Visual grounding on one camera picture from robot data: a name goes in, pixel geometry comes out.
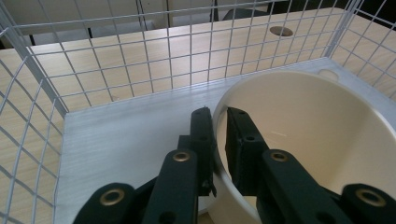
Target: cream plastic bowl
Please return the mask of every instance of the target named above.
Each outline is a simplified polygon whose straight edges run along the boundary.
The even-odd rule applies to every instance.
[[[341,193],[344,185],[364,183],[396,198],[395,132],[364,100],[323,74],[261,74],[222,97],[214,113],[218,197],[208,202],[215,223],[261,223],[255,199],[242,197],[227,174],[227,106],[248,112],[268,146],[293,154],[321,186]]]

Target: white metal wire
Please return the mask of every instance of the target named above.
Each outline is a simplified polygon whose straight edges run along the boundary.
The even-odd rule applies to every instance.
[[[0,199],[4,207],[0,205],[3,223],[55,220],[63,117],[68,112],[108,104],[118,98],[133,98],[321,57],[335,60],[390,100],[396,100],[396,47],[389,43],[396,36],[396,23],[379,16],[389,0],[383,0],[375,13],[363,9],[364,0],[349,0],[341,9],[338,6],[342,0],[320,0],[315,7],[309,7],[309,2],[304,1],[300,11],[293,10],[293,2],[298,0],[289,0],[280,14],[276,14],[274,8],[285,3],[284,0],[225,0],[218,6],[204,7],[189,0],[185,7],[169,8],[167,5],[161,10],[149,9],[146,5],[151,3],[149,0],[144,4],[135,1],[128,6],[136,12],[129,14],[120,14],[119,5],[103,0],[100,4],[104,4],[104,13],[96,17],[86,15],[86,5],[83,5],[86,3],[74,0],[70,6],[76,10],[75,16],[63,21],[52,18],[48,1],[32,2],[37,6],[37,13],[42,14],[40,22],[19,21],[19,15],[13,14],[13,3],[0,0],[0,37],[7,39],[14,48],[0,50],[0,56],[4,57],[0,58],[0,78],[7,82],[0,85],[0,134],[5,138],[0,140],[10,145],[7,150],[15,152],[11,170],[0,163],[0,180],[8,183],[7,190],[0,195],[6,198],[5,201]],[[254,17],[259,7],[268,4],[272,4],[268,6],[268,16]],[[238,8],[251,8],[251,15],[236,19]],[[224,13],[230,9],[233,9],[231,21],[210,22],[214,20],[215,10]],[[193,20],[201,14],[210,23],[200,24]],[[188,15],[185,26],[172,26],[177,15]],[[166,21],[156,22],[162,20],[159,18],[166,18]],[[128,25],[138,22],[138,31],[123,32],[120,25],[127,21],[130,21]],[[147,23],[151,21],[157,27],[150,30]],[[354,27],[356,21],[363,22],[366,27],[357,29]],[[385,29],[385,32],[374,35],[372,30],[379,26],[378,21],[388,28],[380,27],[378,29]],[[114,34],[90,37],[88,30],[98,24]],[[273,36],[270,27],[275,25],[282,27],[281,33],[291,26],[293,35]],[[63,41],[61,32],[67,29],[80,29],[85,38]],[[27,35],[43,35],[43,32],[53,39],[47,45],[32,46],[26,38]],[[227,35],[219,40],[220,34]],[[356,38],[348,40],[349,35]],[[365,42],[374,47],[367,55],[361,55],[359,49]],[[387,60],[378,63],[377,57],[383,51],[387,53]],[[104,60],[104,55],[110,53],[118,56]],[[9,59],[12,57],[19,60],[18,64]],[[24,106],[16,100],[17,96],[25,99]],[[18,133],[10,128],[12,120],[9,118],[20,121],[15,125]],[[34,147],[30,147],[28,140],[32,134],[38,141]],[[56,166],[48,165],[47,153],[53,153],[52,161],[57,162]],[[18,173],[26,162],[21,155],[35,165],[35,174],[29,174],[33,182]],[[41,191],[43,174],[53,180],[48,189],[50,197]],[[32,198],[15,203],[18,190]],[[30,212],[19,217],[17,210],[26,208]]]

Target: white cage floor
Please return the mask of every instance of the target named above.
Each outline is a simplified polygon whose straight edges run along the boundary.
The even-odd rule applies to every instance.
[[[332,70],[339,83],[368,101],[396,130],[396,104],[334,61],[322,58],[277,69],[317,74]],[[66,115],[56,223],[72,223],[81,206],[102,186],[121,182],[138,188],[155,177],[165,155],[189,134],[191,112],[213,113],[238,80],[229,77],[72,112]],[[200,201],[200,208],[205,205]]]

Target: wooden table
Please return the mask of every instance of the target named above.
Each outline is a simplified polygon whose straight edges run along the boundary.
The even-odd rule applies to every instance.
[[[332,11],[321,9],[305,13],[273,15],[271,18],[259,17],[254,18],[253,21],[251,19],[237,20],[234,23],[221,21],[213,23],[213,27],[211,23],[204,23],[191,27],[146,31],[143,34],[100,37],[92,39],[94,52],[89,40],[64,42],[66,53],[62,52],[60,44],[35,46],[32,50],[50,81],[63,97],[68,109],[75,111],[90,106],[78,82],[82,84],[84,91],[87,91],[92,105],[102,105],[133,96],[323,57],[325,47],[329,45],[343,12],[344,10],[337,8]],[[390,96],[396,91],[396,80],[388,76],[381,77],[382,72],[375,66],[384,70],[388,68],[389,73],[395,75],[395,54],[391,50],[396,50],[396,34],[375,23],[372,23],[365,32],[369,24],[366,19],[355,16],[332,59],[343,64],[352,73],[358,74],[361,70],[360,77],[363,80],[369,84],[376,82],[375,87]],[[283,25],[294,32],[295,38],[279,37],[269,31],[272,26]],[[377,47],[373,41],[382,42],[383,47]],[[353,50],[356,55],[349,57],[348,50]],[[15,72],[21,64],[21,58],[14,49],[0,50],[0,59],[11,72]],[[11,77],[2,66],[0,66],[0,78],[0,91],[5,94]],[[25,66],[17,80],[35,95],[37,83]],[[106,90],[105,81],[110,87],[109,91]],[[28,118],[31,100],[17,84],[13,85],[8,99]],[[40,92],[37,102],[49,115],[51,102],[44,92]],[[63,119],[57,113],[54,114],[52,122],[59,130],[63,129]],[[25,120],[21,119],[11,106],[6,105],[0,117],[0,124],[11,136],[20,141]],[[46,136],[48,122],[39,110],[34,110],[32,124],[43,136]],[[0,146],[2,146],[0,164],[11,172],[18,147],[9,141],[8,137],[2,133],[0,135]],[[49,141],[60,150],[62,135],[51,128]],[[43,145],[42,137],[29,130],[23,147],[39,160]],[[59,156],[53,150],[47,150],[44,158],[44,164],[57,174]],[[22,153],[17,178],[33,189],[36,172],[37,164]],[[5,204],[9,181],[4,175],[0,175],[0,178],[0,204]],[[53,177],[41,176],[39,194],[52,202],[54,185]],[[21,221],[29,222],[31,194],[22,187],[17,187],[14,195],[11,215],[19,217]],[[37,222],[51,221],[51,211],[46,205],[39,203],[37,210],[47,214],[40,216]]]

